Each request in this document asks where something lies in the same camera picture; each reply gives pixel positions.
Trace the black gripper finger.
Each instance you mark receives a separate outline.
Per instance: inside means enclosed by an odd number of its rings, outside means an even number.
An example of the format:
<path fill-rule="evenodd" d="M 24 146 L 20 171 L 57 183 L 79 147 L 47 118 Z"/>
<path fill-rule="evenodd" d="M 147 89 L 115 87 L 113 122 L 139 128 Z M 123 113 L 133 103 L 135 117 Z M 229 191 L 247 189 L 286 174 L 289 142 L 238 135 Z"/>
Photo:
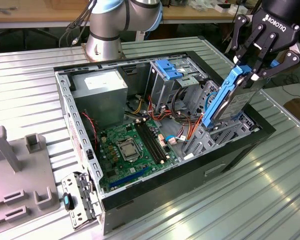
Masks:
<path fill-rule="evenodd" d="M 283 52 L 282 61 L 273 57 L 275 53 Z M 300 64 L 300 42 L 296 36 L 291 39 L 271 32 L 264 40 L 257 61 L 252 67 L 250 79 L 257 81 L 261 78 L 270 78 L 278 73 L 290 70 Z"/>
<path fill-rule="evenodd" d="M 247 38 L 247 40 L 243 43 L 243 45 L 240 45 L 239 40 L 240 40 L 240 34 L 242 28 L 252 24 L 252 22 L 253 22 L 252 15 L 239 14 L 238 16 L 235 17 L 231 49 L 235 51 L 233 62 L 236 65 L 239 65 L 240 60 L 246 54 L 247 50 L 254 43 L 256 43 L 257 39 L 261 36 L 261 34 L 265 30 L 265 25 L 263 23 L 259 23 L 255 28 L 252 29 L 252 33 Z"/>

